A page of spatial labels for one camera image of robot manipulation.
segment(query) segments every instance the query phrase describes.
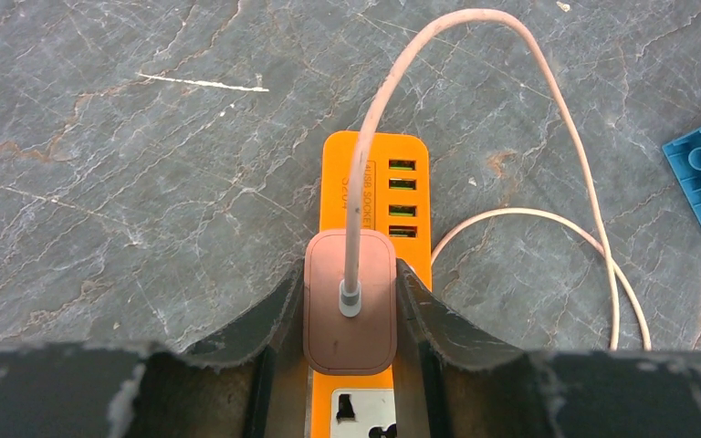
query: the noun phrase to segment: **electrical outlet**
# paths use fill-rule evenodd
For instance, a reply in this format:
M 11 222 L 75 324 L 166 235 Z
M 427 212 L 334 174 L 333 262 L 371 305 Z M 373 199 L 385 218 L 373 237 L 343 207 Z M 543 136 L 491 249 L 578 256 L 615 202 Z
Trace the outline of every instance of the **electrical outlet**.
M 320 217 L 321 232 L 345 228 L 348 202 L 348 171 L 353 160 L 358 132 L 335 132 L 326 140 L 321 158 Z M 361 226 L 383 234 L 390 227 L 404 225 L 415 228 L 415 236 L 390 237 L 396 255 L 407 262 L 413 271 L 431 288 L 431 174 L 428 150 L 425 144 L 411 135 L 375 132 L 367 167 L 364 170 L 364 192 Z M 414 181 L 414 187 L 396 186 Z M 364 410 L 358 409 L 357 399 L 366 398 L 356 391 L 385 391 L 393 388 L 391 367 L 372 376 L 330 376 L 313 373 L 312 404 L 310 406 L 310 436 L 315 438 L 394 437 L 395 410 L 392 393 L 380 413 L 387 412 L 378 421 L 367 421 Z M 336 418 L 339 395 L 348 394 L 354 408 L 355 422 L 338 422 Z
M 339 388 L 331 412 L 330 438 L 396 438 L 393 390 Z

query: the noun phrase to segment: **black metal frame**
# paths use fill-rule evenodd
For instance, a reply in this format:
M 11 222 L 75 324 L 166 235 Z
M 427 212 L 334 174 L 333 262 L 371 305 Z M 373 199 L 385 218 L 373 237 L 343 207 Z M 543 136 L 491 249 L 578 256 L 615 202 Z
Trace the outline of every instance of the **black metal frame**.
M 528 352 L 397 264 L 399 436 L 701 437 L 701 352 Z M 153 343 L 0 344 L 0 438 L 303 437 L 302 262 L 182 354 Z

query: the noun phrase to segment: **white vein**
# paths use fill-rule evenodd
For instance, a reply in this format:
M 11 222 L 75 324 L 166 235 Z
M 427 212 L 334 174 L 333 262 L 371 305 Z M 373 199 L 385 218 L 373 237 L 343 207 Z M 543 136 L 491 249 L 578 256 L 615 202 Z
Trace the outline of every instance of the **white vein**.
M 67 203 L 67 202 L 65 202 L 65 201 L 62 201 L 62 200 L 58 199 L 57 197 L 54 197 L 54 196 L 42 196 L 42 195 L 40 195 L 40 194 L 34 194 L 34 193 L 26 192 L 26 191 L 19 190 L 19 189 L 16 189 L 16 188 L 13 188 L 13 187 L 9 187 L 9 186 L 6 186 L 6 185 L 0 185 L 0 189 L 1 189 L 1 190 L 6 190 L 7 192 L 20 194 L 20 195 L 23 195 L 23 196 L 25 196 L 25 197 L 32 198 L 32 199 L 36 199 L 36 200 L 38 200 L 38 201 L 42 201 L 42 202 L 45 202 L 45 203 L 54 203 L 54 204 L 56 204 L 56 205 L 60 205 L 61 207 L 70 208 L 71 210 L 76 210 L 76 211 L 82 212 L 82 213 L 84 213 L 84 214 L 89 214 L 89 215 L 92 215 L 92 216 L 99 217 L 99 218 L 101 218 L 101 219 L 105 219 L 105 220 L 107 220 L 107 221 L 112 221 L 112 222 L 115 222 L 115 223 L 117 223 L 117 224 L 124 225 L 124 226 L 126 226 L 126 227 L 128 227 L 128 228 L 131 227 L 130 224 L 127 224 L 127 223 L 125 223 L 125 222 L 122 222 L 122 221 L 119 220 L 119 219 L 115 219 L 115 218 L 113 218 L 113 217 L 109 217 L 109 216 L 107 216 L 107 215 L 105 215 L 105 214 L 100 214 L 100 213 L 97 213 L 97 212 L 93 212 L 92 210 L 89 210 L 89 209 L 84 208 L 84 207 L 80 207 L 80 206 L 75 205 L 75 204 L 73 204 L 73 203 Z
M 142 78 L 149 78 L 155 80 L 164 80 L 166 82 L 178 82 L 181 84 L 196 85 L 198 87 L 213 87 L 216 89 L 232 89 L 235 91 L 252 91 L 255 93 L 267 93 L 269 89 L 262 87 L 238 87 L 237 85 L 226 85 L 221 82 L 210 82 L 207 80 L 190 80 L 190 79 L 174 79 L 174 78 L 164 78 L 162 76 L 152 76 L 144 75 L 143 73 L 137 73 L 138 76 Z

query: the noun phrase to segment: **white speck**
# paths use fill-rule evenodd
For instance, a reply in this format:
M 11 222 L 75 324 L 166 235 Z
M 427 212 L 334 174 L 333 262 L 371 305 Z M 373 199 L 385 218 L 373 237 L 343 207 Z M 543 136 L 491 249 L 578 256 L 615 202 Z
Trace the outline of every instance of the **white speck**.
M 135 247 L 140 247 L 143 245 L 143 240 L 141 239 L 141 232 L 136 230 L 136 231 L 131 231 L 129 229 L 125 230 L 125 233 L 128 235 L 128 238 L 131 240 L 128 244 L 125 246 L 135 246 Z
M 230 103 L 229 105 L 227 105 L 227 107 L 226 107 L 225 109 L 222 109 L 222 112 L 219 113 L 219 117 L 224 117 L 224 116 L 225 116 L 225 114 L 227 113 L 227 108 L 234 109 L 234 108 L 235 108 L 235 104 L 234 104 L 234 103 Z
M 0 379 L 6 377 L 6 374 L 9 374 L 9 367 L 7 367 L 6 365 L 2 365 L 0 368 Z

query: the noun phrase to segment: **green usb port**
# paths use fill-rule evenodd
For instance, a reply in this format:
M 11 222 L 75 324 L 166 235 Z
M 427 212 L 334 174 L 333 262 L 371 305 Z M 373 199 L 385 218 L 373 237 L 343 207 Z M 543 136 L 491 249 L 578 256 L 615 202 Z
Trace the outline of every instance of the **green usb port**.
M 388 180 L 388 188 L 394 190 L 415 190 L 415 180 L 391 178 Z
M 415 162 L 409 160 L 389 160 L 388 168 L 394 171 L 414 171 Z
M 388 235 L 391 237 L 416 237 L 418 228 L 415 226 L 391 225 L 388 227 Z
M 401 217 L 415 217 L 414 205 L 389 205 L 388 215 Z

